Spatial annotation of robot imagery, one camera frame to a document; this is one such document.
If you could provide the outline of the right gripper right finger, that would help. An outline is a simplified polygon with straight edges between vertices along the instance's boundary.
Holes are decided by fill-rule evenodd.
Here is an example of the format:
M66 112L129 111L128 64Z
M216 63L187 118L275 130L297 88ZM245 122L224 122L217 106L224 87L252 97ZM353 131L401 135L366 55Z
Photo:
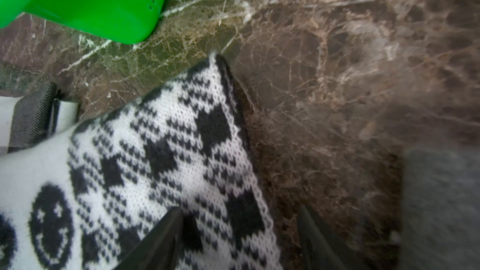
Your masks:
M305 270L367 270L368 265L336 235L311 207L297 213Z

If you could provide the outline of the black white checkered scarf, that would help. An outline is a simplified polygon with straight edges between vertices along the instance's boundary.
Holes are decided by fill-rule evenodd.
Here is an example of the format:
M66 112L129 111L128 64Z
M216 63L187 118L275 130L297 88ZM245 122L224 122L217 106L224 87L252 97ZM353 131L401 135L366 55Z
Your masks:
M29 94L1 91L1 156L31 148L73 126L80 104L54 82Z

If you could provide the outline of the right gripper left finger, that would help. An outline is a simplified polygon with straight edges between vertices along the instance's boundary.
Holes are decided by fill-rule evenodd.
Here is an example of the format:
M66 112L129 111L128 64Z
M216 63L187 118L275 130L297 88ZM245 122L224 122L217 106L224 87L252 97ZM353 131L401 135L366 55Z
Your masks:
M178 262L183 212L171 208L115 270L173 270Z

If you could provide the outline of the smiley houndstooth knit scarf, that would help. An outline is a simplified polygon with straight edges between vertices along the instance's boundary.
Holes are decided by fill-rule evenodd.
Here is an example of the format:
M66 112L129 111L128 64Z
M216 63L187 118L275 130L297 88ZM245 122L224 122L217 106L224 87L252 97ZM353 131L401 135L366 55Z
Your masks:
M1 158L1 268L112 270L172 208L179 270L279 270L227 62Z

